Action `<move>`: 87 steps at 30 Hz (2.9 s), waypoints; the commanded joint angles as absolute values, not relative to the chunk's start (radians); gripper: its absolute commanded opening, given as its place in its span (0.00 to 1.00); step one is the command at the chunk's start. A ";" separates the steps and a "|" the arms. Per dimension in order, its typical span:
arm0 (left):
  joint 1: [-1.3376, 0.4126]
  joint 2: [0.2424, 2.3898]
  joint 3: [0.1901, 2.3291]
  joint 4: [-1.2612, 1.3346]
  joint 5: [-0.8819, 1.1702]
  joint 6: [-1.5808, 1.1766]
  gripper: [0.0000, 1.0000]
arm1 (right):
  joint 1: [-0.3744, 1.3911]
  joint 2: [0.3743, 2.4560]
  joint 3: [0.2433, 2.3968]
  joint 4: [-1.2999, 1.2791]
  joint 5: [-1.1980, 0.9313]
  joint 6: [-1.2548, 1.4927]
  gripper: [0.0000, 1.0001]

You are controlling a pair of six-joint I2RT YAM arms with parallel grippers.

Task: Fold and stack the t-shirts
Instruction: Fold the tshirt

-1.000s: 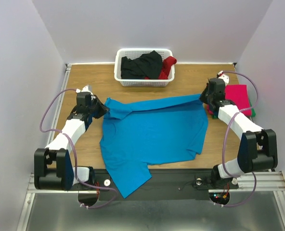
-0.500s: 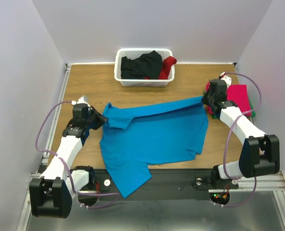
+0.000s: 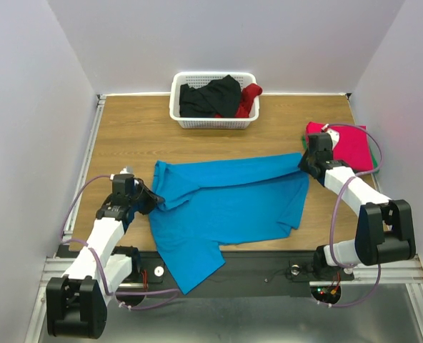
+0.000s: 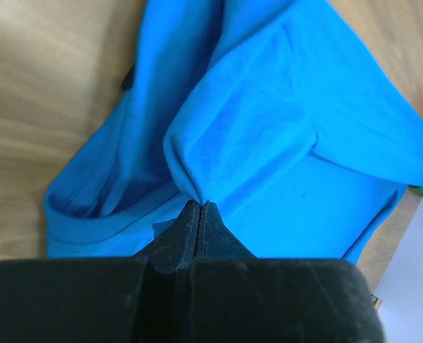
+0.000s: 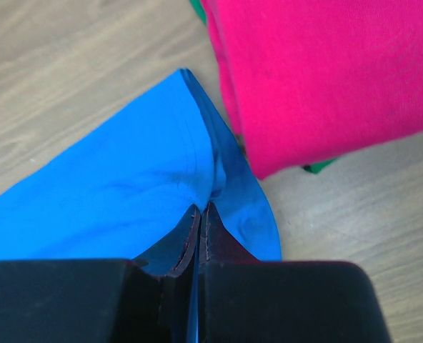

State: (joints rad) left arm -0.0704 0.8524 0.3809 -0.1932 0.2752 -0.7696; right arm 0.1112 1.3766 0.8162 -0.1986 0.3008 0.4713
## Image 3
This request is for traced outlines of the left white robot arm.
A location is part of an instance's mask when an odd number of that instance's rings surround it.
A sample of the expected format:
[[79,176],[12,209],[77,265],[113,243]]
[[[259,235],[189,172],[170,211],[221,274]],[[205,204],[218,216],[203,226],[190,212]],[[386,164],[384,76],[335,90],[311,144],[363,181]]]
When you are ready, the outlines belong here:
[[96,212],[89,238],[66,271],[46,286],[47,332],[53,337],[100,338],[118,286],[141,276],[141,263],[114,248],[136,213],[147,215],[164,199],[127,168],[109,179],[111,193]]

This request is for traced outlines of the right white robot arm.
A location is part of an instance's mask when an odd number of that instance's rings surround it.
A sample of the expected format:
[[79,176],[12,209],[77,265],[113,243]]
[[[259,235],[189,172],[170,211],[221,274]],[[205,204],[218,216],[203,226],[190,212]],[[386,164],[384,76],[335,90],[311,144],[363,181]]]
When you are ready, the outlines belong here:
[[[337,268],[353,269],[358,264],[374,266],[410,260],[416,254],[412,208],[405,200],[393,200],[364,182],[342,160],[333,157],[333,133],[310,134],[299,168],[337,195],[329,243],[317,247],[312,271],[327,279]],[[358,218],[355,238],[335,243],[333,236],[340,202]]]

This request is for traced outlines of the blue t shirt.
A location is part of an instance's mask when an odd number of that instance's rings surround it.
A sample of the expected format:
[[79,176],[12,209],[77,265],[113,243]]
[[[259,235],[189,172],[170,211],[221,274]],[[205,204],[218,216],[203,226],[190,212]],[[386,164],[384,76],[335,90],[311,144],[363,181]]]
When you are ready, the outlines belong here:
[[224,266],[222,245],[283,239],[298,229],[309,177],[300,153],[186,164],[158,161],[149,214],[156,249],[183,294]]

